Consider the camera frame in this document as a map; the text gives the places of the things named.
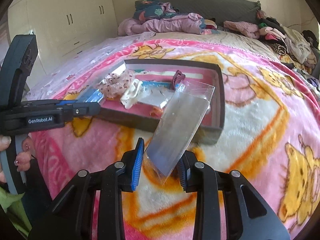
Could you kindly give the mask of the left hand painted nails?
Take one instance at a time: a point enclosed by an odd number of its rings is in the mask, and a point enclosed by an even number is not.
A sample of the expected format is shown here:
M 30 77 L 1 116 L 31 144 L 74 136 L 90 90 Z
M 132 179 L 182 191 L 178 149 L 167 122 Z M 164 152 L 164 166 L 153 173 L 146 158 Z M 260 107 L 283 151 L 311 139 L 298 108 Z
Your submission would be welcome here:
M 1 135 L 1 151 L 6 150 L 11 143 L 11 138 L 9 136 Z M 27 171 L 30 169 L 31 160 L 35 157 L 35 148 L 31 137 L 27 136 L 22 142 L 22 151 L 16 155 L 14 165 L 17 167 L 17 171 Z

